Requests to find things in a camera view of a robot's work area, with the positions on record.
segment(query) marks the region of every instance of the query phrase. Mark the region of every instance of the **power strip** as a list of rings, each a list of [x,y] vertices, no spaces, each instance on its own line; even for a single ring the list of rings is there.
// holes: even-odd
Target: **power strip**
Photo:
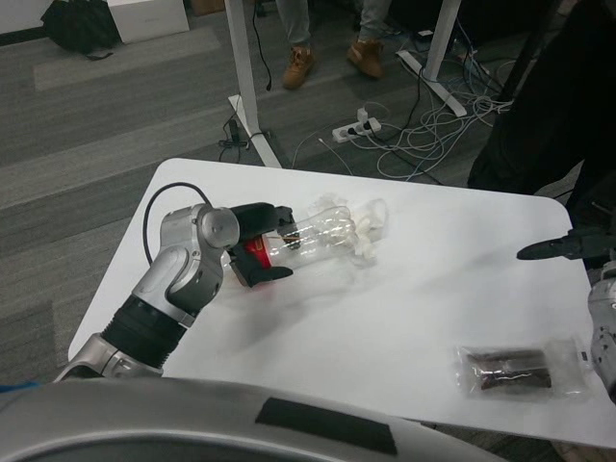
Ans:
[[[363,136],[371,135],[372,132],[378,132],[381,129],[381,124],[378,123],[374,117],[368,119],[368,123],[370,124],[372,129],[366,130],[362,124],[358,121],[350,123],[349,125],[345,125],[344,127],[339,127],[331,131],[331,135],[334,138],[335,142],[346,142],[348,140],[353,140],[355,138],[361,138]],[[348,130],[355,130],[357,135],[350,135]]]

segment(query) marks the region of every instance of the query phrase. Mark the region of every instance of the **person in black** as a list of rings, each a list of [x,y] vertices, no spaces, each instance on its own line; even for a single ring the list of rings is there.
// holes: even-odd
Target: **person in black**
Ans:
[[[616,0],[581,0],[502,115],[469,188],[534,194],[583,166],[567,202],[575,226],[616,208]]]

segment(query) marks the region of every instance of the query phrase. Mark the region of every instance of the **red label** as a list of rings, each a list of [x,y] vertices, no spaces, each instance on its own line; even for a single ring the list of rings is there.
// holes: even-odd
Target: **red label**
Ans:
[[[244,249],[246,252],[253,254],[259,260],[261,267],[265,270],[271,268],[270,257],[268,255],[268,250],[263,242],[263,236],[259,236],[258,238],[254,238],[251,241],[247,241],[244,243]]]

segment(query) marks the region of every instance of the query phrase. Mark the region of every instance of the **white desk leg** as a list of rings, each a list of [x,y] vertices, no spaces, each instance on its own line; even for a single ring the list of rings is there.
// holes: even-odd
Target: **white desk leg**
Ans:
[[[443,6],[439,13],[439,20],[436,24],[434,37],[430,44],[430,51],[427,55],[427,62],[422,72],[425,83],[449,106],[457,117],[465,116],[466,109],[464,109],[464,106],[462,106],[457,99],[451,96],[451,93],[445,90],[445,87],[441,84],[437,84],[436,81],[438,80],[441,63],[447,52],[447,45],[449,44],[449,39],[461,2],[462,0],[443,0]],[[408,51],[399,51],[398,57],[402,61],[402,64],[408,69],[418,75],[420,74],[422,65]]]
[[[237,108],[240,122],[247,134],[252,137],[253,134],[259,133],[261,129],[257,116],[257,97],[252,80],[252,65],[244,19],[244,2],[243,0],[224,0],[224,4],[229,21],[235,68],[240,84],[240,94],[229,96],[229,102],[234,110]],[[266,167],[282,168],[265,136],[255,135],[251,141]]]

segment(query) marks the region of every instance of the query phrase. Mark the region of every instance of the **white box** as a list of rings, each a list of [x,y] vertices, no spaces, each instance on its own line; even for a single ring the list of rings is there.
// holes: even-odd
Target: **white box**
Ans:
[[[189,30],[182,0],[108,0],[124,43]]]

